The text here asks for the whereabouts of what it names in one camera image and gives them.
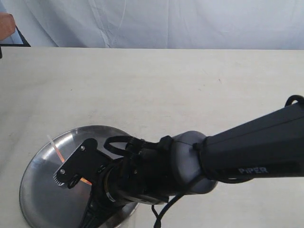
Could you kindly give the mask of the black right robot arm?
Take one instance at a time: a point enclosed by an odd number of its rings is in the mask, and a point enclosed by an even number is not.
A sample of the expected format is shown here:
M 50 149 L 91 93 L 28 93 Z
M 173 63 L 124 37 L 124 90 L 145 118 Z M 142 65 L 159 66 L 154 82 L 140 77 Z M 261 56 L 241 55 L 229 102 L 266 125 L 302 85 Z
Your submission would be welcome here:
M 206 194 L 218 182 L 304 175 L 304 98 L 293 95 L 284 108 L 214 136 L 188 131 L 148 142 L 129 135 L 106 139 L 118 155 L 95 170 L 80 222 L 96 228 L 124 206 L 162 204 L 154 226 L 185 195 Z

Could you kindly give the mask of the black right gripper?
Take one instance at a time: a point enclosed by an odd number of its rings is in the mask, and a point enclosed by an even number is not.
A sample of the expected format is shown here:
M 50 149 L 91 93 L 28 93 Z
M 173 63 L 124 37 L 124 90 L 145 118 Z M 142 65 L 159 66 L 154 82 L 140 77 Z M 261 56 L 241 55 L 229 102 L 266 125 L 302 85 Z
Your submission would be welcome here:
M 97 170 L 79 228 L 98 228 L 126 204 L 164 204 L 177 194 L 177 182 L 165 154 L 111 159 Z

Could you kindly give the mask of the bystander bare hand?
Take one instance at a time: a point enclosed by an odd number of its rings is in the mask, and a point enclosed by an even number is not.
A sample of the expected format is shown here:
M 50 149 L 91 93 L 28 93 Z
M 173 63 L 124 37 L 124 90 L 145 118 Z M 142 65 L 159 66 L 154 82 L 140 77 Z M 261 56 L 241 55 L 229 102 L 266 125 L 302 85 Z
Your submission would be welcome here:
M 4 40 L 15 32 L 14 17 L 6 12 L 0 13 L 0 40 Z

